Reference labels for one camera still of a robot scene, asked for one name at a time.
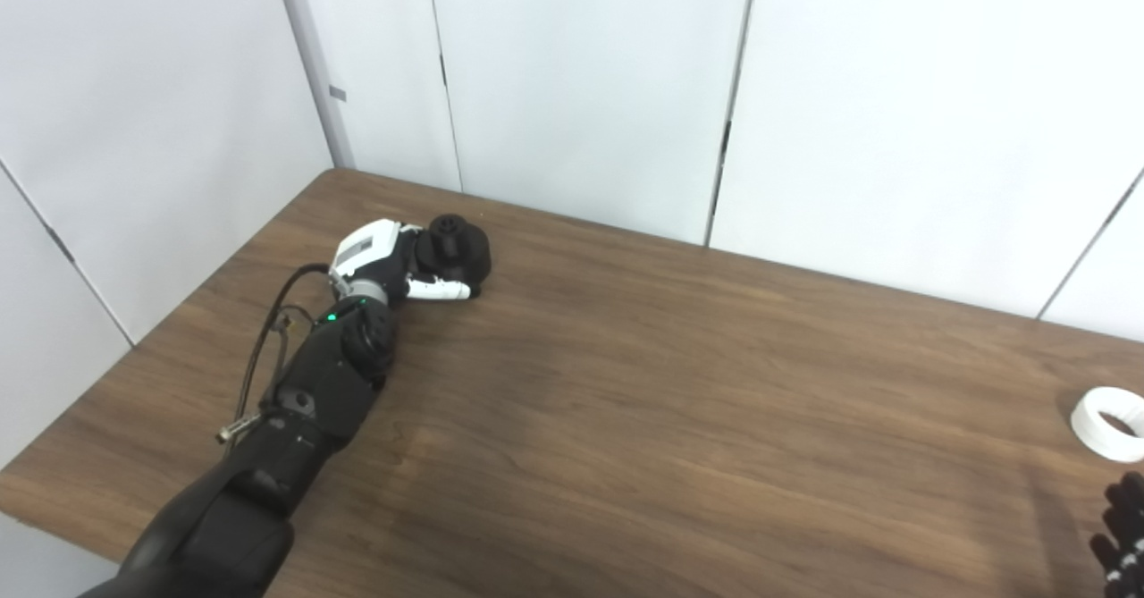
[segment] white robotic hand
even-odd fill
[[[460,301],[479,293],[491,260],[484,232],[458,215],[440,215],[428,231],[376,220],[337,245],[331,279],[341,296],[399,301]]]

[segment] black cable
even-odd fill
[[[286,350],[289,350],[289,329],[278,329],[278,358],[275,358],[275,374],[270,375],[270,383],[275,383],[283,375],[283,367],[286,367]]]
[[[251,360],[246,362],[246,374],[243,375],[243,386],[238,391],[238,406],[235,407],[235,420],[241,420],[243,415],[246,414],[246,398],[251,394],[251,382],[254,378],[254,369],[259,366],[259,354],[262,353],[262,345],[267,342],[267,336],[270,334],[270,329],[273,328],[275,321],[278,320],[279,313],[281,313],[283,301],[286,301],[286,296],[289,294],[289,289],[294,287],[294,284],[299,279],[305,277],[307,273],[312,272],[329,272],[329,264],[326,263],[307,263],[302,268],[295,269],[294,273],[286,280],[283,285],[280,292],[278,292],[278,297],[275,297],[273,304],[270,304],[270,312],[267,313],[267,320],[262,324],[262,329],[259,329],[259,337],[254,341],[254,350],[251,350]],[[233,440],[227,444],[227,454],[230,454],[230,448],[233,448]]]

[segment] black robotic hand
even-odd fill
[[[1104,496],[1111,504],[1104,524],[1115,542],[1104,534],[1089,541],[1104,567],[1104,595],[1144,598],[1144,476],[1126,473],[1120,484],[1109,485]]]

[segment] robotic hand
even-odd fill
[[[291,516],[384,386],[396,341],[391,305],[475,297],[491,265],[484,232],[442,215],[428,229],[366,224],[342,240],[332,265],[299,269],[259,336],[238,418],[219,433],[232,451],[156,513],[114,579],[80,598],[261,597],[294,543]],[[327,271],[337,301],[270,382],[257,413],[241,417],[257,352],[291,285]]]
[[[343,297],[456,301],[477,297],[491,268],[485,232],[440,215],[429,231],[394,220],[366,224],[337,245],[331,276]]]
[[[1144,598],[1144,476],[1125,473],[1104,492],[1104,525],[1112,534],[1091,537],[1089,545],[1104,567],[1107,598]]]

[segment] white wall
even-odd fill
[[[1144,192],[1139,185],[1042,318],[1144,342]]]
[[[712,245],[1035,316],[1144,166],[1144,0],[755,0]]]
[[[464,191],[702,242],[746,0],[436,0]]]
[[[289,0],[347,166],[460,190],[432,0]],[[345,101],[332,97],[329,85]]]
[[[110,560],[0,513],[0,596],[76,598],[116,571]]]
[[[128,344],[2,172],[0,317],[3,468]],[[0,596],[71,598],[113,571],[106,560],[0,515]]]
[[[127,353],[98,300],[0,174],[0,468]]]
[[[283,0],[0,0],[0,151],[132,338],[331,164]]]

